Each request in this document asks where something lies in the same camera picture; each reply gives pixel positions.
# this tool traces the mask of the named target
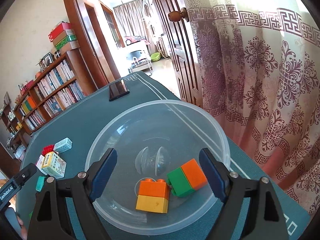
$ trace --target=door knob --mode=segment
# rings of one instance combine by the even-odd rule
[[[186,22],[189,21],[188,11],[185,7],[181,8],[181,12],[172,11],[168,13],[168,18],[171,22],[178,22],[181,19],[185,19]]]

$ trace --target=floor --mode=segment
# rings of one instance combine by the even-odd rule
[[[159,83],[169,89],[175,96],[180,98],[177,79],[174,73],[172,61],[170,59],[162,58],[156,62],[152,62],[151,78],[157,80]],[[144,70],[144,73],[150,75],[149,70]]]

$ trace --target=person's hand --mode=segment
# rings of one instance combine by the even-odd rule
[[[17,216],[18,219],[18,223],[21,226],[21,238],[23,240],[27,240],[28,237],[28,230],[26,229],[26,227],[23,225],[23,221],[21,220],[20,217]]]

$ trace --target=orange and green block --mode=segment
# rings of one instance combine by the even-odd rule
[[[167,183],[172,186],[172,194],[178,197],[186,197],[208,183],[195,159],[169,172],[167,176]]]

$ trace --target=wall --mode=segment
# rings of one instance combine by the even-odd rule
[[[13,107],[18,84],[35,78],[37,63],[53,47],[48,34],[60,21],[68,21],[63,0],[15,0],[9,8],[0,22],[1,106],[8,91]],[[8,134],[0,125],[0,141],[4,145]]]

